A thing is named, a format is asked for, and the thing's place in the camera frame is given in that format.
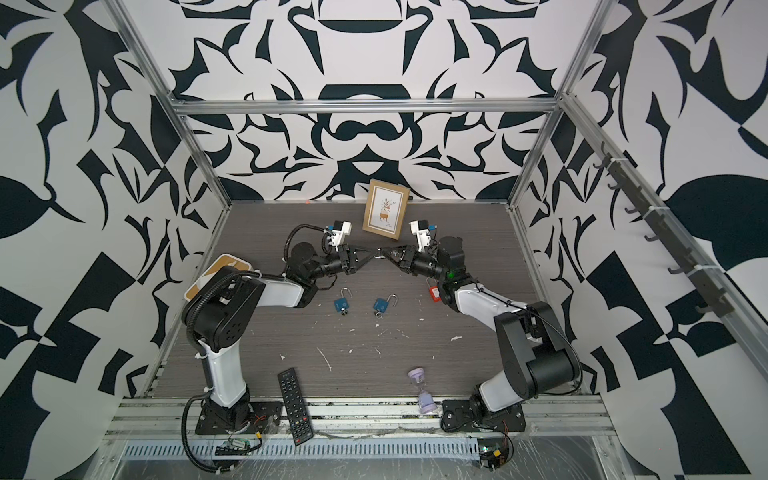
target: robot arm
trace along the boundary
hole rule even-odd
[[[209,393],[205,415],[215,418],[223,430],[237,432],[250,421],[250,394],[240,368],[240,337],[253,311],[258,306],[303,308],[317,293],[318,278],[341,272],[349,275],[368,263],[373,250],[344,243],[351,229],[349,222],[341,221],[327,227],[329,245],[324,246],[323,256],[310,243],[298,243],[286,258],[282,276],[222,267],[187,304],[182,317],[187,340],[203,363]]]
[[[419,235],[423,230],[416,228]],[[516,303],[487,290],[467,273],[461,238],[443,237],[437,243],[419,238],[418,247],[393,247],[382,253],[405,273],[436,279],[443,303],[496,331],[504,370],[479,386],[478,415],[507,409],[578,376],[578,358],[550,306]],[[541,344],[533,346],[529,337],[541,339]]]

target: blue padlock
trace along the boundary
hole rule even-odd
[[[386,312],[386,309],[389,306],[389,299],[392,297],[395,297],[395,304],[392,306],[397,306],[397,295],[392,294],[386,297],[386,300],[383,298],[376,299],[376,301],[373,303],[373,313],[376,315],[376,318],[381,318],[382,313]]]
[[[349,313],[349,302],[347,302],[346,298],[344,298],[344,290],[349,292],[349,296],[352,296],[352,290],[344,287],[341,289],[341,298],[333,302],[333,305],[336,307],[336,311],[342,315]]]

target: aluminum frame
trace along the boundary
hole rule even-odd
[[[221,233],[224,230],[224,225],[227,223],[231,211],[232,207],[227,207],[222,210],[221,215],[219,215],[219,219],[214,226],[214,231],[208,240],[208,245],[206,246],[203,258],[200,259],[200,263],[197,265],[197,272],[200,272],[200,270],[211,264],[214,256],[214,249],[216,248],[216,244],[219,243]],[[192,283],[196,281],[197,274],[193,279],[189,280],[188,284],[192,285]],[[176,338],[178,338],[179,335],[179,330],[181,330],[181,326],[183,325],[183,322],[181,321],[181,312],[184,310],[184,304],[186,304],[186,300],[181,300],[179,309],[176,312],[176,315],[174,315],[174,319],[171,323],[172,327],[168,330],[165,339],[161,344],[160,351],[157,353],[157,357],[154,359],[152,366],[149,369],[152,374],[148,375],[147,379],[144,380],[144,384],[137,391],[137,397],[151,396],[152,390],[154,390],[154,387],[157,385],[157,379],[162,374],[161,369],[168,360],[168,355],[170,355],[171,349],[174,348]]]
[[[570,94],[563,95],[559,104],[595,152],[602,151],[614,159],[624,156],[622,151],[605,134],[603,129],[589,115],[584,105],[576,97]],[[675,217],[674,212],[668,210],[664,201],[656,195],[653,188],[647,185],[646,180],[640,173],[629,163],[626,163],[623,168],[628,170],[629,175],[635,179],[634,182],[645,185],[642,191],[651,205],[656,208],[666,209],[664,215],[670,225],[673,226],[673,232],[677,240],[687,251],[690,251],[691,257],[697,259],[697,264],[713,266],[713,268],[706,270],[707,274],[710,275],[710,282],[722,289],[725,298],[733,307],[733,312],[720,317],[720,319],[731,335],[733,335],[733,338],[742,347],[746,356],[750,358],[760,372],[760,375],[768,381],[768,323],[763,320],[739,288],[717,266],[717,263],[710,258],[709,254],[696,239],[691,236],[683,224]]]
[[[541,272],[538,271],[538,264],[533,256],[533,249],[531,248],[531,244],[528,243],[528,237],[525,235],[525,223],[520,214],[520,209],[509,206],[507,208],[509,219],[512,221],[512,229],[520,243],[520,250],[523,254],[523,260],[525,261],[525,268],[528,269],[528,275],[531,277],[531,283],[533,283],[533,289],[536,292],[536,296],[546,303],[551,304],[544,277],[541,276]]]
[[[179,115],[335,114],[453,111],[553,111],[554,98],[404,98],[402,100],[174,100]]]
[[[534,170],[538,167],[538,163],[543,158],[544,149],[552,139],[554,130],[562,118],[562,109],[559,104],[560,98],[563,94],[571,93],[576,82],[581,78],[581,72],[584,71],[589,57],[598,46],[600,37],[603,34],[603,28],[608,21],[608,17],[611,16],[611,10],[617,3],[618,0],[599,0],[598,4],[595,5],[592,16],[579,41],[579,46],[571,59],[571,63],[568,65],[568,69],[565,71],[560,88],[558,88],[554,96],[558,101],[558,106],[548,115],[547,120],[542,125],[541,130],[539,130],[533,147],[531,147],[528,156],[523,161],[523,170],[518,176],[517,181],[515,181],[512,192],[509,193],[507,203],[513,207],[517,207],[520,203],[520,199],[528,187],[528,182],[531,180],[531,175],[533,175]]]
[[[134,24],[131,14],[123,5],[121,0],[103,0],[102,4],[107,10],[107,14],[118,29],[118,34],[123,39],[128,51],[136,59],[141,73],[144,74],[144,78],[149,82],[155,97],[160,102],[163,111],[165,112],[171,125],[178,134],[179,138],[187,145],[190,151],[190,155],[200,169],[205,181],[208,183],[210,191],[214,194],[217,200],[221,203],[222,207],[229,207],[232,204],[227,192],[219,181],[218,175],[214,171],[213,165],[211,165],[208,156],[205,151],[197,142],[197,137],[184,121],[182,117],[176,114],[170,100],[170,91],[163,82],[163,77],[160,70],[157,68],[152,58],[147,44],[144,43],[144,39],[138,31],[138,28]]]
[[[318,439],[461,439],[491,438],[498,432],[456,432],[440,430],[442,402],[448,397],[435,397],[436,412],[418,415],[418,403],[412,397],[309,397],[307,408],[317,419],[313,421]],[[280,400],[253,398],[253,401]],[[106,480],[118,470],[127,446],[136,440],[178,441],[182,399],[125,399],[108,427],[107,434],[96,451],[94,461],[85,478]],[[626,458],[622,456],[613,422],[600,396],[563,396],[531,399],[522,404],[528,427],[525,432],[511,432],[512,436],[551,437],[588,436],[592,438],[598,461],[609,480],[633,478]],[[193,406],[191,419],[200,414]],[[290,440],[291,434],[281,412],[282,425],[270,439]],[[194,434],[194,423],[188,436],[192,442],[201,439],[223,440],[226,435]],[[251,439],[253,435],[233,435]]]
[[[478,436],[477,432],[444,433],[440,430],[442,402],[449,397],[435,397],[438,409],[419,415],[415,397],[308,397],[305,399],[318,438],[359,437],[430,437]],[[252,398],[252,401],[281,401],[278,398]],[[116,411],[104,440],[178,439],[180,416],[185,399],[125,399]],[[528,427],[525,432],[511,435],[526,436],[616,436],[611,418],[600,396],[562,396],[531,399],[522,404]],[[190,408],[189,418],[200,415],[200,406]],[[290,438],[286,412],[277,433],[270,438]],[[190,439],[208,439],[210,435],[195,435],[190,422]],[[498,433],[487,432],[485,436]],[[235,435],[253,438],[253,435]]]

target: metal grate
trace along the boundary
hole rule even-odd
[[[215,445],[223,440],[192,440],[190,447],[200,458],[213,458]],[[317,458],[457,458],[476,460],[476,439],[314,439],[298,447],[291,439],[266,439],[261,449],[248,455],[254,460],[304,460]],[[126,460],[185,459],[179,440],[131,440]]]

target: picture frame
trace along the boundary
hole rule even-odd
[[[398,240],[411,189],[371,180],[362,229]]]

